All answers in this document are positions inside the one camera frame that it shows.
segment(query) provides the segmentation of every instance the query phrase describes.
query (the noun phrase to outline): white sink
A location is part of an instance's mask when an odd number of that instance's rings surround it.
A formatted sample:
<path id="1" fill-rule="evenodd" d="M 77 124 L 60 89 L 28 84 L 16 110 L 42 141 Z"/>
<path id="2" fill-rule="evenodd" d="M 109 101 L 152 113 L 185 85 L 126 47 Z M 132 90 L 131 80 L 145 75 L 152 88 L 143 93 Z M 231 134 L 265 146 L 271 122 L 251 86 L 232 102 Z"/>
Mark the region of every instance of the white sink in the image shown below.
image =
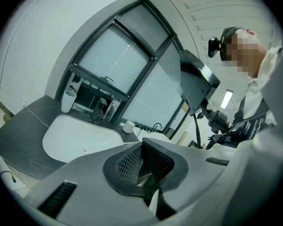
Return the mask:
<path id="1" fill-rule="evenodd" d="M 51 158 L 70 162 L 85 154 L 96 153 L 122 145 L 114 130 L 59 115 L 43 137 L 43 148 Z"/>

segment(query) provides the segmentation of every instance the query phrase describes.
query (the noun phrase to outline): person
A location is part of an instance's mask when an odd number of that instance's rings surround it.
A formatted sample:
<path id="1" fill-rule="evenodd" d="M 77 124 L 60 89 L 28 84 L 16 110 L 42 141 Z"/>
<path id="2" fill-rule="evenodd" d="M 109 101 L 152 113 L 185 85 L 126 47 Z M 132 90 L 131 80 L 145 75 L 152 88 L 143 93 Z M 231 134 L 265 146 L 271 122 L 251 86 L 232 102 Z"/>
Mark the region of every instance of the person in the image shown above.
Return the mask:
<path id="1" fill-rule="evenodd" d="M 275 118 L 260 91 L 275 70 L 282 53 L 282 43 L 275 48 L 268 49 L 251 29 L 228 27 L 223 30 L 220 39 L 221 60 L 226 65 L 236 66 L 239 72 L 245 72 L 251 77 L 245 97 L 232 123 L 232 125 L 239 123 L 247 128 L 245 134 L 235 138 L 237 142 L 253 139 L 258 131 L 276 125 Z M 220 138 L 215 141 L 216 144 L 225 145 L 226 137 L 216 136 Z M 215 145 L 215 142 L 211 140 L 207 149 Z"/>

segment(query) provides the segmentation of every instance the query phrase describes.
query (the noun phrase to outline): black slot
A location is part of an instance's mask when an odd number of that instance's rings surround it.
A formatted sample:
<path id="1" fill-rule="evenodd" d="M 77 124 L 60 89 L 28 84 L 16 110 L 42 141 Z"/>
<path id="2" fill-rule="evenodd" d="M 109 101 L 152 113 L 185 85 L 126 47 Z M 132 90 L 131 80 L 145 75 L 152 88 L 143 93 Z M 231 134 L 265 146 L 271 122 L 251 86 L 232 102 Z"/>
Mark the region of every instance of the black slot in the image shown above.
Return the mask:
<path id="1" fill-rule="evenodd" d="M 230 162 L 227 160 L 221 160 L 221 159 L 214 158 L 214 157 L 209 157 L 206 159 L 206 161 L 213 163 L 213 164 L 221 165 L 221 166 L 227 166 L 227 164 Z"/>
<path id="2" fill-rule="evenodd" d="M 74 183 L 62 183 L 38 209 L 46 215 L 55 218 L 70 198 L 75 188 L 76 184 Z"/>

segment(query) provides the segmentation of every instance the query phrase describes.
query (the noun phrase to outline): black cap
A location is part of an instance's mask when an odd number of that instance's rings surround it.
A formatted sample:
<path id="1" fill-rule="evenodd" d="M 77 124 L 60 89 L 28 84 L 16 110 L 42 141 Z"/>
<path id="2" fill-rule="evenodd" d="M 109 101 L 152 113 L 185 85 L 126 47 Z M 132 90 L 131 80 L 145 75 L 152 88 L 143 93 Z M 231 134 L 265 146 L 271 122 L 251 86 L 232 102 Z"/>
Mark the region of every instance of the black cap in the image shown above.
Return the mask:
<path id="1" fill-rule="evenodd" d="M 226 41 L 230 38 L 238 29 L 244 29 L 241 27 L 228 27 L 225 28 L 222 32 L 220 38 L 220 57 L 221 60 L 226 61 Z"/>

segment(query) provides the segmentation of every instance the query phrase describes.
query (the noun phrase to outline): ear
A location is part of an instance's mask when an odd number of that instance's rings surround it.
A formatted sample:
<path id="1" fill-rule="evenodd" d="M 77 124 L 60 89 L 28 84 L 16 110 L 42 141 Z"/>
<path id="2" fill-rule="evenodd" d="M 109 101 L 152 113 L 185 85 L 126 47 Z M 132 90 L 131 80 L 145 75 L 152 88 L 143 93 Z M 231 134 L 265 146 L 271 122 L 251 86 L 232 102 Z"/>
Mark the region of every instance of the ear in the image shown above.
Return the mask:
<path id="1" fill-rule="evenodd" d="M 246 31 L 246 33 L 248 33 L 248 34 L 250 34 L 250 35 L 256 37 L 256 33 L 255 33 L 254 31 L 252 31 L 252 30 L 250 30 L 250 29 L 248 29 L 248 28 L 247 28 L 245 31 Z"/>

